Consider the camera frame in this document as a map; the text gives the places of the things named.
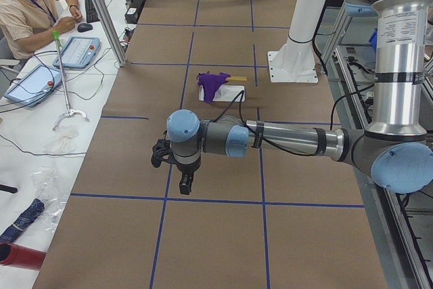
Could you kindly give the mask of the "purple microfiber towel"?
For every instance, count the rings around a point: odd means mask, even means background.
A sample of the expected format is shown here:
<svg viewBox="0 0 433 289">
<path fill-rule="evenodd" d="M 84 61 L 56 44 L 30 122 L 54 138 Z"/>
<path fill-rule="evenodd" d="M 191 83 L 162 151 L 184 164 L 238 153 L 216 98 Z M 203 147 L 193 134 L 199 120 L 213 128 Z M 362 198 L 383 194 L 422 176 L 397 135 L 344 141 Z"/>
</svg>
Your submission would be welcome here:
<svg viewBox="0 0 433 289">
<path fill-rule="evenodd" d="M 218 74 L 211 74 L 209 72 L 199 73 L 197 75 L 198 85 L 202 86 L 204 91 L 204 102 L 209 104 L 213 101 L 216 92 L 221 85 L 228 82 L 230 74 L 220 72 Z"/>
</svg>

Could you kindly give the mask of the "white wooden towel rack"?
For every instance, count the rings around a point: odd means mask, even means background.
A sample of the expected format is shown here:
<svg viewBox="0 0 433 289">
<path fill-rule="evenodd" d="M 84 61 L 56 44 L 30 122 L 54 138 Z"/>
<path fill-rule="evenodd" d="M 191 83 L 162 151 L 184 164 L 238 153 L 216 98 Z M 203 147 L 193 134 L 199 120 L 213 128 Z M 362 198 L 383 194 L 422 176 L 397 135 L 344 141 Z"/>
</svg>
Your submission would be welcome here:
<svg viewBox="0 0 433 289">
<path fill-rule="evenodd" d="M 233 82 L 246 82 L 247 78 L 244 76 L 231 76 L 227 80 L 228 80 L 228 82 L 232 82 L 232 81 Z M 227 83 L 221 85 L 219 90 L 216 92 L 215 97 L 214 97 L 212 102 L 230 102 L 236 97 L 236 95 L 239 92 L 245 90 L 245 87 L 242 85 L 228 85 Z M 199 88 L 200 88 L 199 100 L 204 102 L 203 88 L 202 88 L 202 86 L 199 86 Z"/>
</svg>

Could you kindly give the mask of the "crumpled clear plastic bag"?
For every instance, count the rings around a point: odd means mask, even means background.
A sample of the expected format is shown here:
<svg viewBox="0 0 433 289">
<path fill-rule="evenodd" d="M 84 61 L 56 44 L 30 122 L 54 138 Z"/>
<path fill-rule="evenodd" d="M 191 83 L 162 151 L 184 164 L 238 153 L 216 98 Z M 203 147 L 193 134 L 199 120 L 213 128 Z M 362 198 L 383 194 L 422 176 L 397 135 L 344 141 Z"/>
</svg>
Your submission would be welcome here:
<svg viewBox="0 0 433 289">
<path fill-rule="evenodd" d="M 64 212 L 68 195 L 61 189 L 54 168 L 42 166 L 31 177 L 35 198 L 43 204 L 39 218 L 45 230 L 54 234 Z"/>
</svg>

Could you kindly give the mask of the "upper blue teach pendant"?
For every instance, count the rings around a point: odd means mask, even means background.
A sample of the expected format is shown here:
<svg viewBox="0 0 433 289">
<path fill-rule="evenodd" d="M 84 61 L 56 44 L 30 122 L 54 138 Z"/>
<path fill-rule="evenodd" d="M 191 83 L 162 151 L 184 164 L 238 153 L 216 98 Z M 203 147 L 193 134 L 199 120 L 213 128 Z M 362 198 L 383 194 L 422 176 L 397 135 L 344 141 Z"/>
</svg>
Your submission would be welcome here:
<svg viewBox="0 0 433 289">
<path fill-rule="evenodd" d="M 81 69 L 90 64 L 99 51 L 101 41 L 97 37 L 70 37 L 63 45 L 59 39 L 55 40 L 62 55 L 64 68 Z"/>
</svg>

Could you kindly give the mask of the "blue teach pendant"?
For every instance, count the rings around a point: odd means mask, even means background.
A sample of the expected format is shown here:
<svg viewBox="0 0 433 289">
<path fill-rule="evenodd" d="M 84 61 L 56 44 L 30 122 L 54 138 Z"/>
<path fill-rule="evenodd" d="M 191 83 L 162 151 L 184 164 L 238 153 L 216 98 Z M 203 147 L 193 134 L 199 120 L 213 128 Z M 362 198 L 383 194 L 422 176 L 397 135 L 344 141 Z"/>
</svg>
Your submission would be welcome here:
<svg viewBox="0 0 433 289">
<path fill-rule="evenodd" d="M 62 82 L 59 69 L 39 64 L 5 92 L 4 98 L 21 106 L 34 107 Z"/>
<path fill-rule="evenodd" d="M 81 69 L 90 64 L 99 51 L 101 41 L 97 37 L 70 37 L 63 45 L 59 39 L 55 40 L 62 55 L 64 68 Z"/>
</svg>

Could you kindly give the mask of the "folded dark blue umbrella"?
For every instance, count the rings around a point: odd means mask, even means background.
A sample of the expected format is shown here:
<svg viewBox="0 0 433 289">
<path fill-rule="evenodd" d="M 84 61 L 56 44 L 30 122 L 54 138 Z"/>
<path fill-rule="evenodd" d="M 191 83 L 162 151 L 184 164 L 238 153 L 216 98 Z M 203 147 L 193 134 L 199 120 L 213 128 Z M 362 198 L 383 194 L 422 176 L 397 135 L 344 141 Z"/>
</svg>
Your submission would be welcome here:
<svg viewBox="0 0 433 289">
<path fill-rule="evenodd" d="M 1 234 L 1 243 L 15 242 L 45 210 L 45 204 L 35 198 L 30 206 Z"/>
</svg>

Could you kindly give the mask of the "black power adapter box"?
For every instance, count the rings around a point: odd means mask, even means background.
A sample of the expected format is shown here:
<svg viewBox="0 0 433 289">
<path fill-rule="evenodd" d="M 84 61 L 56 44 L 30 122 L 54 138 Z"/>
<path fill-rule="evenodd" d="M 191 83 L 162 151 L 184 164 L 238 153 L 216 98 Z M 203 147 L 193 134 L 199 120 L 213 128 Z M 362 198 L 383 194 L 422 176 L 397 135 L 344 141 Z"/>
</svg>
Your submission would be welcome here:
<svg viewBox="0 0 433 289">
<path fill-rule="evenodd" d="M 130 7 L 124 15 L 127 24 L 136 24 L 138 21 L 137 8 Z"/>
</svg>

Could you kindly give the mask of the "black computer mouse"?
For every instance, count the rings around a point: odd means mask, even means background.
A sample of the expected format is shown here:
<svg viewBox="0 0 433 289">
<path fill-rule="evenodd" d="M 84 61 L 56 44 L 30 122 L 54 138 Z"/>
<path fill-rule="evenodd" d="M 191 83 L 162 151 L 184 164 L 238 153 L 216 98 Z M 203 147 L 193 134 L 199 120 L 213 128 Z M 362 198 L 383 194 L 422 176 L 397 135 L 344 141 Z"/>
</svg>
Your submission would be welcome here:
<svg viewBox="0 0 433 289">
<path fill-rule="evenodd" d="M 76 29 L 78 32 L 87 32 L 87 31 L 92 30 L 93 26 L 91 24 L 88 24 L 88 23 L 80 23 Z"/>
</svg>

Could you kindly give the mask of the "lower blue teach pendant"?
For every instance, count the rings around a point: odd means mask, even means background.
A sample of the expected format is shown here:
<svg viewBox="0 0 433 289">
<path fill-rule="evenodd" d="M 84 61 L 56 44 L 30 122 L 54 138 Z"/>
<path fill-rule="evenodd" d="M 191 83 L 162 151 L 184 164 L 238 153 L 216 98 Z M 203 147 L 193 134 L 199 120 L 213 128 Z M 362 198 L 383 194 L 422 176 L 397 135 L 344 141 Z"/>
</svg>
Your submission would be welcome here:
<svg viewBox="0 0 433 289">
<path fill-rule="evenodd" d="M 21 106 L 34 107 L 62 82 L 59 69 L 39 64 L 5 92 L 4 98 Z"/>
</svg>

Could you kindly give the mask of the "black keyboard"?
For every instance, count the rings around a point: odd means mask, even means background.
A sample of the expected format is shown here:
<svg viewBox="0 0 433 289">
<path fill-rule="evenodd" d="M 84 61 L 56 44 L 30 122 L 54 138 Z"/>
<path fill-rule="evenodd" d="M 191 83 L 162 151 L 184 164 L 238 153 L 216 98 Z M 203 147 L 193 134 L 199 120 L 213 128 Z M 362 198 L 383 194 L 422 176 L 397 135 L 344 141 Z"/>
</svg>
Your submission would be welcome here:
<svg viewBox="0 0 433 289">
<path fill-rule="evenodd" d="M 99 16 L 92 0 L 85 0 L 85 14 L 87 23 L 99 22 Z"/>
</svg>

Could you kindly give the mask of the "red cylinder tube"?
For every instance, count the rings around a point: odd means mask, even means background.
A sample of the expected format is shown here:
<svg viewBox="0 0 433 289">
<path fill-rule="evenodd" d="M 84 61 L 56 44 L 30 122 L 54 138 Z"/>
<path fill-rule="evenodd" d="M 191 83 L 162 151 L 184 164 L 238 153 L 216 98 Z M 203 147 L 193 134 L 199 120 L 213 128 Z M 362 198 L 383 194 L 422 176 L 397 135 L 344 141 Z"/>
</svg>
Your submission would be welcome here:
<svg viewBox="0 0 433 289">
<path fill-rule="evenodd" d="M 39 270 L 46 253 L 14 243 L 1 243 L 1 265 Z"/>
</svg>

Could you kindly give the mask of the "metal reacher grabber tool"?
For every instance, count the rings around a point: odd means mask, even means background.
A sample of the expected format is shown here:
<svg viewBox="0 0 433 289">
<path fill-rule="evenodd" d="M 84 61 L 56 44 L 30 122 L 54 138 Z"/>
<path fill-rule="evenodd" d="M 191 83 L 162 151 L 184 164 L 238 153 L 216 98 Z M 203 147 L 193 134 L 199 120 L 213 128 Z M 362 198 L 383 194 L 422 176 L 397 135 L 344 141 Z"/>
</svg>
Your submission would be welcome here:
<svg viewBox="0 0 433 289">
<path fill-rule="evenodd" d="M 70 100 L 68 97 L 68 88 L 67 88 L 67 84 L 66 84 L 66 73 L 64 72 L 64 67 L 63 67 L 63 62 L 62 62 L 62 52 L 60 49 L 60 33 L 57 30 L 53 30 L 52 33 L 53 33 L 53 40 L 55 41 L 57 54 L 58 54 L 59 68 L 60 68 L 60 72 L 62 74 L 62 87 L 64 90 L 64 99 L 65 99 L 65 106 L 66 106 L 65 113 L 61 114 L 58 117 L 58 119 L 55 122 L 54 127 L 52 128 L 53 131 L 57 131 L 59 126 L 60 126 L 60 123 L 66 118 L 71 118 L 77 114 L 81 115 L 84 118 L 84 120 L 87 122 L 89 122 L 89 118 L 87 117 L 87 114 L 84 111 L 75 110 L 70 105 Z"/>
</svg>

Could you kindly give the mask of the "seated man beige shirt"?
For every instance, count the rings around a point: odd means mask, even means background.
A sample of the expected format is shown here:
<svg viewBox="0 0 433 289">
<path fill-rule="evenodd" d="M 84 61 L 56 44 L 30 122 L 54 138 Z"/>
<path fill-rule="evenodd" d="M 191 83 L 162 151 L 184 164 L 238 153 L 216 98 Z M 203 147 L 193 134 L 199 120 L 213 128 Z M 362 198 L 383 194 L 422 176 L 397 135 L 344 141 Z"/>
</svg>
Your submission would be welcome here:
<svg viewBox="0 0 433 289">
<path fill-rule="evenodd" d="M 1 31 L 13 57 L 27 60 L 83 20 L 78 0 L 1 0 Z"/>
</svg>

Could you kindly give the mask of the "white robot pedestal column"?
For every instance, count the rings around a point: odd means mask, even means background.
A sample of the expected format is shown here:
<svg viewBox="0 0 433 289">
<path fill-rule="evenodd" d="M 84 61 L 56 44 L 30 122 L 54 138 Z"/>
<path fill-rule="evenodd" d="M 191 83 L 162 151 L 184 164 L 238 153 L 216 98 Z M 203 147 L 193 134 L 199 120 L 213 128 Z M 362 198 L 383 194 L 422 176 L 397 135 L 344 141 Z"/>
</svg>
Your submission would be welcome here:
<svg viewBox="0 0 433 289">
<path fill-rule="evenodd" d="M 272 83 L 317 83 L 313 39 L 326 0 L 297 0 L 288 38 L 268 53 Z"/>
</svg>

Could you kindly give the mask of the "aluminium frame post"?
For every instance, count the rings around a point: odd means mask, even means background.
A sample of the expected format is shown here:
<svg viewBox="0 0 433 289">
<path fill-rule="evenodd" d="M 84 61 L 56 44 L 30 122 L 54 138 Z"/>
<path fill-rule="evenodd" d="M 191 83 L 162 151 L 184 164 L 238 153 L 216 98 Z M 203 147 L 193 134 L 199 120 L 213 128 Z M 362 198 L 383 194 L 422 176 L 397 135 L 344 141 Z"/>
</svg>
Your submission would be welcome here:
<svg viewBox="0 0 433 289">
<path fill-rule="evenodd" d="M 100 19 L 102 28 L 106 34 L 106 37 L 109 41 L 109 44 L 111 45 L 112 51 L 114 52 L 114 55 L 116 57 L 116 60 L 120 67 L 124 67 L 124 65 L 127 62 L 124 50 L 120 44 L 120 41 L 118 40 L 116 30 L 113 24 L 113 21 L 111 19 L 110 13 L 106 7 L 104 0 L 92 0 L 97 13 L 98 17 Z"/>
</svg>

